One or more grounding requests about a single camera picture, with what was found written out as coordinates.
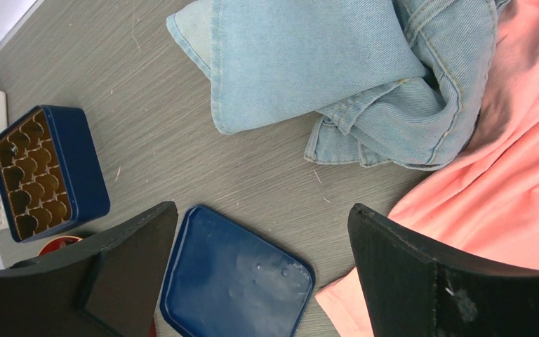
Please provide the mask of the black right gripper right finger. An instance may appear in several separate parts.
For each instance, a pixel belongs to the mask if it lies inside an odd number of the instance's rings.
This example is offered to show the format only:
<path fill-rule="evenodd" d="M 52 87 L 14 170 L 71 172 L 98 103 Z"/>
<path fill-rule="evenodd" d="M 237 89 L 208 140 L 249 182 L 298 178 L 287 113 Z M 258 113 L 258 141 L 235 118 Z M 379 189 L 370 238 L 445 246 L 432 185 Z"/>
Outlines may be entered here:
<path fill-rule="evenodd" d="M 375 336 L 539 336 L 539 270 L 461 251 L 359 203 L 347 229 Z"/>

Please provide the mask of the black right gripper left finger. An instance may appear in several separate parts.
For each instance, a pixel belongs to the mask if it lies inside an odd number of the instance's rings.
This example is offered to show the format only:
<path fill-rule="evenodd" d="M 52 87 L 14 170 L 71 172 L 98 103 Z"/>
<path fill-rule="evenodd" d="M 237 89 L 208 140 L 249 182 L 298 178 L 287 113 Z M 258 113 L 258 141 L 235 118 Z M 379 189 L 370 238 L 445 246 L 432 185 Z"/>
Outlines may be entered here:
<path fill-rule="evenodd" d="M 177 224 L 164 201 L 0 270 L 0 336 L 147 336 Z"/>

